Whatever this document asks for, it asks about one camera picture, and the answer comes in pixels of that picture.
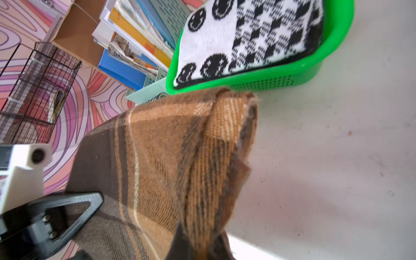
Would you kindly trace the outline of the smiley face checked scarf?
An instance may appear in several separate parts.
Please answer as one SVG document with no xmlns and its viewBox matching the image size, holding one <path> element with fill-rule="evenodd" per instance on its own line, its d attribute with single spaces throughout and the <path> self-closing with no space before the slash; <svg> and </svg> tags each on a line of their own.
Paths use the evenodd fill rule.
<svg viewBox="0 0 416 260">
<path fill-rule="evenodd" d="M 208 1 L 187 19 L 175 89 L 285 65 L 323 41 L 323 1 Z"/>
</svg>

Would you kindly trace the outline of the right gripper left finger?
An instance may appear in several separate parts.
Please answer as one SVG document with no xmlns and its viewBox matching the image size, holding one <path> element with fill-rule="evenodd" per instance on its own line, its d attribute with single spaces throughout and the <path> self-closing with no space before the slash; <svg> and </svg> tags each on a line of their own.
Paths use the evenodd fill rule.
<svg viewBox="0 0 416 260">
<path fill-rule="evenodd" d="M 166 260 L 194 260 L 193 248 L 181 224 L 178 224 Z"/>
</svg>

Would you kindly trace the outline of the magazines in organizer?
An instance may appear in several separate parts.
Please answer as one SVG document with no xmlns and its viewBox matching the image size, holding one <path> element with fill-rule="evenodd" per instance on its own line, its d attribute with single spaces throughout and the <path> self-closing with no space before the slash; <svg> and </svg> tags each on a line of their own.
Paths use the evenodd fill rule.
<svg viewBox="0 0 416 260">
<path fill-rule="evenodd" d="M 99 18 L 92 33 L 95 43 L 108 48 L 111 38 L 118 34 L 133 50 L 143 53 L 164 71 L 169 70 L 172 48 L 141 10 L 134 12 L 130 1 L 105 1 Z"/>
</svg>

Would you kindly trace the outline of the blue folder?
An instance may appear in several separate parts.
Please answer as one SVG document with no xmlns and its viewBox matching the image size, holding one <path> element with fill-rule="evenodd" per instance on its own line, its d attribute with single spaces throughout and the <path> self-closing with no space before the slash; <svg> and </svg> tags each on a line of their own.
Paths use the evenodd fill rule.
<svg viewBox="0 0 416 260">
<path fill-rule="evenodd" d="M 104 49 L 98 68 L 130 89 L 137 91 L 144 87 L 146 75 L 112 57 L 107 49 Z"/>
</svg>

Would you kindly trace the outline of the green plastic basket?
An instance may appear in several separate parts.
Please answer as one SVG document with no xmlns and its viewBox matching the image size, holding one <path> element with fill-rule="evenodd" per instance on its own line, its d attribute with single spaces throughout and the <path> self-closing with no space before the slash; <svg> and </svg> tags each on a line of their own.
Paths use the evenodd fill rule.
<svg viewBox="0 0 416 260">
<path fill-rule="evenodd" d="M 179 90 L 173 85 L 178 71 L 179 49 L 176 49 L 166 77 L 167 93 L 176 95 L 216 87 L 256 92 L 304 84 L 317 75 L 323 61 L 339 48 L 349 32 L 353 18 L 354 1 L 326 1 L 323 43 L 314 54 L 290 64 L 232 75 Z"/>
</svg>

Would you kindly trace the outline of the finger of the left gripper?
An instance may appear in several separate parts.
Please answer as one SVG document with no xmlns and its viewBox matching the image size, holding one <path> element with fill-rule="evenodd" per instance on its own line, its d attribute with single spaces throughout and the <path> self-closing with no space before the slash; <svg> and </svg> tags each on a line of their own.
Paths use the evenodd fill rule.
<svg viewBox="0 0 416 260">
<path fill-rule="evenodd" d="M 99 192 L 50 195 L 1 213 L 1 259 L 46 260 L 54 256 L 103 202 Z"/>
</svg>

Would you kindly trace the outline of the brown plaid scarf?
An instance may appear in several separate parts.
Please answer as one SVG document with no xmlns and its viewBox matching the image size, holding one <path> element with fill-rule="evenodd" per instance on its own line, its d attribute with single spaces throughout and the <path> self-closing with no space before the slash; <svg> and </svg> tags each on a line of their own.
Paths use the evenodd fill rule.
<svg viewBox="0 0 416 260">
<path fill-rule="evenodd" d="M 104 202 L 74 237 L 77 260 L 165 260 L 178 224 L 211 260 L 251 171 L 257 98 L 213 88 L 136 106 L 86 134 L 67 193 Z"/>
</svg>

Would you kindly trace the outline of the brown cardboard folder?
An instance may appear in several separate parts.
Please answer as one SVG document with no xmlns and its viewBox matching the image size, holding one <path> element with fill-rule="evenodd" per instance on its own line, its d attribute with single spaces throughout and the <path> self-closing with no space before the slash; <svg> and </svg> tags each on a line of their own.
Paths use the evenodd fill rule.
<svg viewBox="0 0 416 260">
<path fill-rule="evenodd" d="M 105 5 L 100 0 L 73 1 L 52 44 L 91 67 L 98 68 L 104 48 L 92 36 Z"/>
</svg>

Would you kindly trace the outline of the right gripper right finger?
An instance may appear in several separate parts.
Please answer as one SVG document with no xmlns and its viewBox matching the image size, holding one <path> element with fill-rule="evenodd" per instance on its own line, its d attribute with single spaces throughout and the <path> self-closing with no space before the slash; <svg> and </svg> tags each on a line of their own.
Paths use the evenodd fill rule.
<svg viewBox="0 0 416 260">
<path fill-rule="evenodd" d="M 223 231 L 214 241 L 211 248 L 212 260 L 235 260 L 232 255 L 229 238 L 227 233 Z"/>
</svg>

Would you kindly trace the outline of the mint green file organizer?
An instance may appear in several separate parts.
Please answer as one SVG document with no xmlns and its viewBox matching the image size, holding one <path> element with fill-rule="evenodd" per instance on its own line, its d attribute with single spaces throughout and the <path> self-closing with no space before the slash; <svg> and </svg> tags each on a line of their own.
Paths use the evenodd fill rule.
<svg viewBox="0 0 416 260">
<path fill-rule="evenodd" d="M 186 19 L 190 15 L 189 8 L 183 1 L 130 1 L 136 14 L 141 10 L 148 18 L 174 53 L 179 35 Z M 144 104 L 167 96 L 166 75 L 168 71 L 156 65 L 155 69 L 147 69 L 151 77 L 145 81 L 144 87 L 127 97 L 136 104 Z"/>
</svg>

